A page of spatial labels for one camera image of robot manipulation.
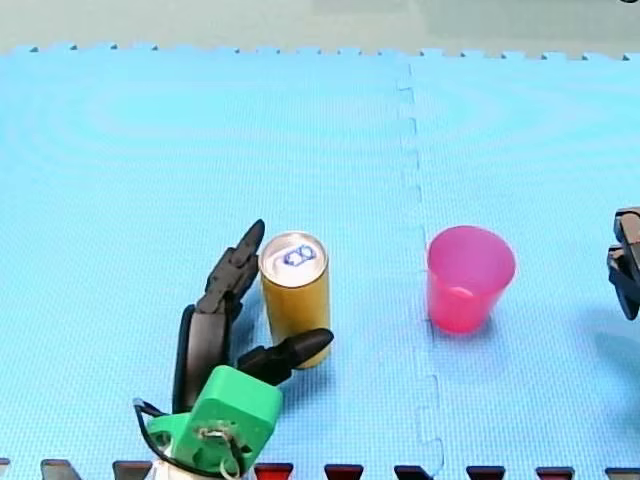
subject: plastic cup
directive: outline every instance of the plastic cup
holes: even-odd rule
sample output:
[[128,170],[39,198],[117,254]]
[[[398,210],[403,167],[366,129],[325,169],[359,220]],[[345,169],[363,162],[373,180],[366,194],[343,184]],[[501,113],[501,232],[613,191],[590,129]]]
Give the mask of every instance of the plastic cup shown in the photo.
[[439,233],[427,254],[427,311],[431,322],[452,334],[478,330],[516,271],[509,245],[478,227]]

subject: aluminum can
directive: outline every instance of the aluminum can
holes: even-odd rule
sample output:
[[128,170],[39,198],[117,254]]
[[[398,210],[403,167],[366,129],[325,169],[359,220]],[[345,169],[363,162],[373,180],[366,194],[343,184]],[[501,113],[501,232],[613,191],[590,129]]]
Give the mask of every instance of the aluminum can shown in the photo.
[[[330,328],[329,257],[305,232],[285,232],[265,245],[260,278],[273,343],[315,328]],[[311,368],[329,355],[328,346],[298,368]]]

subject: blue foam mat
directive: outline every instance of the blue foam mat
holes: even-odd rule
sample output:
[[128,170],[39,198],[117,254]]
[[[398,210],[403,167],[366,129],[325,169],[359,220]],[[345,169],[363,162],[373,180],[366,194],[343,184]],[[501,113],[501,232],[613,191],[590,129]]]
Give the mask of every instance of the blue foam mat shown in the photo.
[[[588,58],[0,57],[5,478],[151,458],[130,401],[168,409],[181,309],[257,217],[327,244],[336,334],[283,386],[261,461],[297,479],[640,463],[640,331],[604,266],[613,212],[639,203],[639,69]],[[519,264],[492,329],[463,343],[423,307],[425,240],[457,223],[496,230]],[[235,328],[235,353],[269,342],[257,285]]]

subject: green 3d-printed mount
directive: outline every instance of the green 3d-printed mount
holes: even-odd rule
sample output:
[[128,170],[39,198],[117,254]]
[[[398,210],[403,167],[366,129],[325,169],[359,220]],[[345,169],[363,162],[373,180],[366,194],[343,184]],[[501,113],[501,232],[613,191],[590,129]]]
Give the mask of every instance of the green 3d-printed mount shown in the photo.
[[229,366],[216,367],[193,409],[147,425],[171,457],[211,473],[244,474],[271,437],[282,392]]

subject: robotic hand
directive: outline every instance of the robotic hand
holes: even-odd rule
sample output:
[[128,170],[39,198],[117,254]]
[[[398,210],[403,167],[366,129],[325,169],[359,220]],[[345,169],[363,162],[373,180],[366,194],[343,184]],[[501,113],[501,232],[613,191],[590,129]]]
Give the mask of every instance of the robotic hand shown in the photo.
[[620,244],[609,248],[609,281],[625,316],[634,320],[640,310],[640,207],[618,210],[613,230]]
[[[333,340],[311,330],[271,348],[257,347],[228,365],[233,322],[258,273],[264,236],[258,220],[209,275],[204,296],[185,308],[180,325],[173,414],[136,399],[143,439],[162,461],[165,478],[238,479],[271,437],[282,408],[277,387]],[[143,414],[151,420],[145,424]]]

